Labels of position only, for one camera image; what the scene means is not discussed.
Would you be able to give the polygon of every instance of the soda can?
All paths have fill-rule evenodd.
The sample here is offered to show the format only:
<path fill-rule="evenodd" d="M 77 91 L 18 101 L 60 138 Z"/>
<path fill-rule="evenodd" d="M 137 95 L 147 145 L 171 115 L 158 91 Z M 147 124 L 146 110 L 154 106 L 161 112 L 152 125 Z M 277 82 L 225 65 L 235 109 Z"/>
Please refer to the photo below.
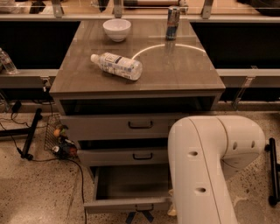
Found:
<path fill-rule="evenodd" d="M 179 26 L 179 20 L 180 20 L 180 7 L 170 6 L 168 8 L 167 31 L 165 36 L 167 40 L 176 39 L 176 32 Z"/>

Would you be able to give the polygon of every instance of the plastic bottle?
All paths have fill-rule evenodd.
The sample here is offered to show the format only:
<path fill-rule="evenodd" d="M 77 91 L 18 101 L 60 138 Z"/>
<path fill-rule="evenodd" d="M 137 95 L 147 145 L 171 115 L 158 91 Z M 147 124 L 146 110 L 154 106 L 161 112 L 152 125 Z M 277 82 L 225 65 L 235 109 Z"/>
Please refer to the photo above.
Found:
<path fill-rule="evenodd" d="M 132 81 L 139 79 L 143 69 L 140 61 L 124 58 L 109 52 L 105 52 L 102 55 L 93 54 L 90 59 L 101 70 Z"/>
<path fill-rule="evenodd" d="M 3 67 L 6 69 L 8 74 L 17 74 L 18 70 L 12 62 L 9 54 L 0 48 L 0 60 Z"/>

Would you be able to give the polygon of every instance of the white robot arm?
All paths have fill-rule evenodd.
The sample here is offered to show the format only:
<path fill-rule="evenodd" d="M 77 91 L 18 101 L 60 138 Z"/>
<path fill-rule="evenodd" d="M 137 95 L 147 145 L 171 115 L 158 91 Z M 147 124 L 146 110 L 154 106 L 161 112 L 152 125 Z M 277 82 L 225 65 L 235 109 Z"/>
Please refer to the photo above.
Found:
<path fill-rule="evenodd" d="M 226 179 L 265 147 L 262 129 L 235 115 L 190 116 L 177 121 L 168 156 L 178 224 L 237 224 Z"/>

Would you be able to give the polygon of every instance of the wire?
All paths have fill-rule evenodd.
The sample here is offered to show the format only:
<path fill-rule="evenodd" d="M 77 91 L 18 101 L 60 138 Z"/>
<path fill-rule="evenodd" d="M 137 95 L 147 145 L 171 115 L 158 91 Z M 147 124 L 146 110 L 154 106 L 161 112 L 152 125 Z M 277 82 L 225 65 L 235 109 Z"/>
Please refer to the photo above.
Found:
<path fill-rule="evenodd" d="M 65 160 L 70 161 L 70 162 L 78 165 L 78 167 L 80 169 L 80 174 L 81 174 L 81 188 L 80 188 L 81 189 L 81 200 L 82 200 L 82 204 L 84 204 L 85 203 L 85 198 L 84 198 L 84 174 L 83 174 L 83 171 L 81 169 L 81 166 L 77 162 L 73 161 L 72 159 L 67 158 Z M 85 207 L 84 207 L 84 215 L 85 215 L 85 224 L 87 224 L 87 219 L 88 218 L 87 218 L 87 211 L 86 211 Z"/>
<path fill-rule="evenodd" d="M 2 117 L 0 117 L 0 120 L 4 120 L 4 121 L 7 121 L 7 122 L 12 122 L 12 120 L 11 120 L 11 119 L 2 118 Z"/>
<path fill-rule="evenodd" d="M 45 159 L 45 160 L 36 160 L 36 159 L 33 159 L 33 160 L 30 160 L 30 161 L 33 161 L 33 162 L 49 162 L 49 161 L 53 161 L 53 160 L 65 160 L 65 161 L 69 161 L 69 162 L 72 162 L 74 164 L 76 164 L 79 169 L 80 169 L 80 175 L 81 175 L 81 188 L 80 188 L 80 194 L 81 194 L 81 200 L 82 200 L 82 204 L 85 203 L 85 198 L 84 198 L 84 173 L 81 169 L 81 166 L 73 161 L 72 159 L 69 159 L 69 158 L 65 158 L 65 159 L 62 159 L 62 158 L 50 158 L 50 159 Z M 87 211 L 86 209 L 84 208 L 84 216 L 85 216 L 85 224 L 87 224 L 87 221 L 88 221 L 88 217 L 87 217 Z"/>
<path fill-rule="evenodd" d="M 0 123 L 0 126 L 2 127 L 3 130 L 7 130 L 1 123 Z M 14 144 L 15 144 L 17 150 L 18 150 L 18 146 L 17 146 L 15 138 L 12 135 L 10 135 L 10 138 L 14 142 Z"/>
<path fill-rule="evenodd" d="M 17 122 L 16 120 L 14 120 L 16 117 L 18 116 L 18 113 L 11 113 L 10 115 L 10 119 L 14 122 L 14 123 L 17 123 L 17 124 L 24 124 L 26 127 L 30 128 L 31 126 L 28 125 L 27 122 Z"/>

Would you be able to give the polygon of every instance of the black panel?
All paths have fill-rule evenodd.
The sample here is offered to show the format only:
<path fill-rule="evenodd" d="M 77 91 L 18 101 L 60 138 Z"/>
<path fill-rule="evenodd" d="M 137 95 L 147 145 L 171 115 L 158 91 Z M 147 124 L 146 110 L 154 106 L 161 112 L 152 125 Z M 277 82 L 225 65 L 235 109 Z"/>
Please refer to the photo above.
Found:
<path fill-rule="evenodd" d="M 192 23 L 215 68 L 280 68 L 280 24 Z"/>
<path fill-rule="evenodd" d="M 201 111 L 209 110 L 213 101 L 214 98 L 212 96 L 198 96 L 172 98 L 61 100 L 60 102 L 66 112 L 66 115 L 73 116 Z"/>
<path fill-rule="evenodd" d="M 44 92 L 43 88 L 6 88 L 2 89 L 2 91 L 10 101 L 53 100 L 53 98 L 49 95 L 49 89 Z"/>
<path fill-rule="evenodd" d="M 83 150 L 167 147 L 167 138 L 91 140 L 79 144 Z"/>
<path fill-rule="evenodd" d="M 232 101 L 240 89 L 237 87 L 227 87 L 221 96 L 221 101 Z M 280 99 L 280 88 L 278 87 L 250 87 L 247 88 L 241 98 L 243 101 L 264 101 L 275 102 Z"/>
<path fill-rule="evenodd" d="M 80 22 L 0 22 L 0 47 L 19 69 L 58 69 Z"/>

